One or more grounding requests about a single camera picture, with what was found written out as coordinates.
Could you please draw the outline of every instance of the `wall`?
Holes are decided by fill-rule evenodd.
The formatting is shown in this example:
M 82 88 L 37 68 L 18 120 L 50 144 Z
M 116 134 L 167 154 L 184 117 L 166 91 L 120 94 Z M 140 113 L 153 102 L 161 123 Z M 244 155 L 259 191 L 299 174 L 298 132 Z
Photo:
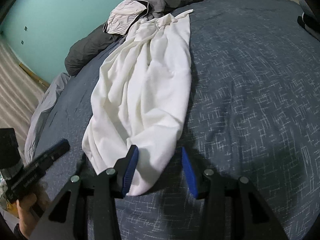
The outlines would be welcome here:
M 121 1 L 17 0 L 0 30 L 18 58 L 51 82 L 66 72 L 64 59 L 70 47 L 105 22 Z

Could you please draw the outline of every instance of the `fabric fold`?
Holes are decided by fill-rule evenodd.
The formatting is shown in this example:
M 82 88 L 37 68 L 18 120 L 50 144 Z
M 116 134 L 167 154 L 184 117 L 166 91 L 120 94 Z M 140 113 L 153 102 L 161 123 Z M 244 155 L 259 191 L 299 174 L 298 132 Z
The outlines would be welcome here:
M 141 13 L 147 10 L 147 8 L 148 6 L 138 1 L 122 1 L 111 11 L 110 17 L 103 27 L 103 31 L 109 34 L 125 35 L 131 24 L 141 17 Z
M 52 81 L 50 87 L 33 113 L 24 146 L 24 155 L 27 163 L 30 163 L 33 160 L 44 125 L 69 80 L 70 76 L 66 73 L 59 74 Z
M 138 20 L 100 67 L 82 149 L 99 174 L 137 145 L 129 195 L 154 185 L 181 136 L 191 86 L 192 11 Z

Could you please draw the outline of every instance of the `hand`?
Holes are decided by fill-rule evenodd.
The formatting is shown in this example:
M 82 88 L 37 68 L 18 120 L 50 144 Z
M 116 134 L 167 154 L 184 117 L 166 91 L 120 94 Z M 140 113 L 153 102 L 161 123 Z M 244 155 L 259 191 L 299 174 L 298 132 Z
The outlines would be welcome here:
M 36 227 L 37 220 L 30 212 L 30 208 L 36 203 L 37 197 L 31 193 L 22 200 L 17 200 L 19 214 L 19 228 L 25 238 L 29 238 L 33 229 Z

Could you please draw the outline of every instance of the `white garment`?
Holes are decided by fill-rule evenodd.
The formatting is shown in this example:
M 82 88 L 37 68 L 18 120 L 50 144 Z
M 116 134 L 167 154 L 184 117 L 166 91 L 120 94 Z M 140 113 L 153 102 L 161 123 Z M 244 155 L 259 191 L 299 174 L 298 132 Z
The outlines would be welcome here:
M 82 149 L 99 174 L 137 145 L 129 195 L 154 185 L 181 136 L 191 86 L 192 11 L 140 19 L 100 67 Z
M 109 34 L 125 35 L 134 20 L 147 8 L 132 0 L 124 0 L 114 8 L 107 20 L 107 29 L 104 32 Z

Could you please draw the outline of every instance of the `blue patterned comforter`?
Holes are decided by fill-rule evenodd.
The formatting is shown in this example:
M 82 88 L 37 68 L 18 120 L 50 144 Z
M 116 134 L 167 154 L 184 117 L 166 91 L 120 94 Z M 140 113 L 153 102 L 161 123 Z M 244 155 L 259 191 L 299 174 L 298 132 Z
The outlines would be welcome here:
M 183 179 L 181 146 L 222 174 L 249 177 L 288 237 L 302 239 L 320 211 L 320 43 L 297 24 L 302 10 L 289 0 L 205 0 L 173 14 L 188 9 L 192 88 L 183 135 L 152 192 L 116 201 L 122 239 L 197 238 L 203 202 Z M 99 67 L 117 45 L 71 78 L 48 118 L 36 155 L 61 138 L 71 145 L 44 177 L 51 199 L 81 159 Z

